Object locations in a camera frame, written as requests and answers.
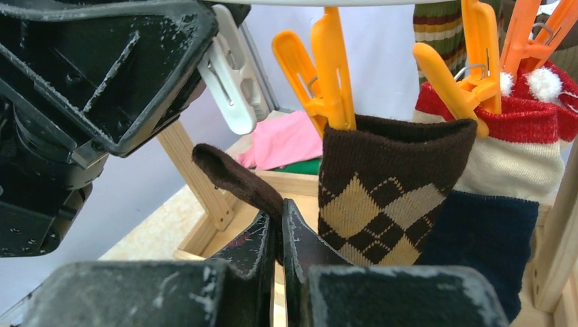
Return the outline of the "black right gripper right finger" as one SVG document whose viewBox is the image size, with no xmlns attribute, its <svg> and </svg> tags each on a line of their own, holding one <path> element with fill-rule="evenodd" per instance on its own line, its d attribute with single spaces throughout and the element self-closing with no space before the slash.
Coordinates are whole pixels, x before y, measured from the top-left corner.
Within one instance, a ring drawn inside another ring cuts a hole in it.
<svg viewBox="0 0 578 327">
<path fill-rule="evenodd" d="M 351 264 L 284 200 L 289 326 L 507 326 L 490 283 L 464 266 Z"/>
</svg>

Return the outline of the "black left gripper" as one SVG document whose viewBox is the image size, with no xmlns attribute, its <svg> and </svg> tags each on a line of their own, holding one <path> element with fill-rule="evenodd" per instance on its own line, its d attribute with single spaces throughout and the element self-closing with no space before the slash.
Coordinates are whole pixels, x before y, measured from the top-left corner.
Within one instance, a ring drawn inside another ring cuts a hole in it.
<svg viewBox="0 0 578 327">
<path fill-rule="evenodd" d="M 66 156 L 32 136 L 1 98 L 1 257 L 46 255 L 61 244 L 108 159 L 84 170 Z"/>
</svg>

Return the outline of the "brown argyle sock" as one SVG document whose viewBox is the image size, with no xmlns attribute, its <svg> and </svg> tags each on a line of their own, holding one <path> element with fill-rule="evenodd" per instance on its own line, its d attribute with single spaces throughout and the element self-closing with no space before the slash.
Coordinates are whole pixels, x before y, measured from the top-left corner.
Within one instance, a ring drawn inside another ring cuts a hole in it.
<svg viewBox="0 0 578 327">
<path fill-rule="evenodd" d="M 358 266 L 411 265 L 462 175 L 476 123 L 414 123 L 358 115 L 326 127 L 318 233 Z"/>
<path fill-rule="evenodd" d="M 284 199 L 280 193 L 227 153 L 210 144 L 197 144 L 192 150 L 192 161 L 214 186 L 266 213 L 275 223 L 281 223 Z"/>
</svg>

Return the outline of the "white clothes clip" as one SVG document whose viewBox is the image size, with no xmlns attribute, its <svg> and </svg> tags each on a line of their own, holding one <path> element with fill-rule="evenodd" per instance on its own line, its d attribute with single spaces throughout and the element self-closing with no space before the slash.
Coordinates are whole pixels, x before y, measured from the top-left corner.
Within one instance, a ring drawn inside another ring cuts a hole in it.
<svg viewBox="0 0 578 327">
<path fill-rule="evenodd" d="M 198 71 L 211 92 L 225 122 L 237 135 L 247 135 L 265 120 L 269 106 L 230 10 L 212 6 L 219 31 L 204 53 Z"/>
</svg>

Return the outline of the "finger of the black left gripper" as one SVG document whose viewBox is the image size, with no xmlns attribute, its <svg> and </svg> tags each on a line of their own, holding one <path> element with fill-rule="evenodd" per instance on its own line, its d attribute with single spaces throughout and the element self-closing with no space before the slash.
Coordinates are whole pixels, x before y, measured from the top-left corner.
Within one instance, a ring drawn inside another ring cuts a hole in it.
<svg viewBox="0 0 578 327">
<path fill-rule="evenodd" d="M 1 94 L 66 147 L 124 157 L 168 119 L 217 30 L 198 1 L 2 1 Z"/>
</svg>

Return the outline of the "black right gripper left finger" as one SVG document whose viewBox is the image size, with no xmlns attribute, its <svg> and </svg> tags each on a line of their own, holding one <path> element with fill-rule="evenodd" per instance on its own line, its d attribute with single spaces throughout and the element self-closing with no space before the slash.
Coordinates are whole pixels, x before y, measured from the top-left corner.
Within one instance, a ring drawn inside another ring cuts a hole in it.
<svg viewBox="0 0 578 327">
<path fill-rule="evenodd" d="M 68 264 L 39 288 L 24 326 L 270 326 L 274 227 L 254 221 L 205 260 Z"/>
</svg>

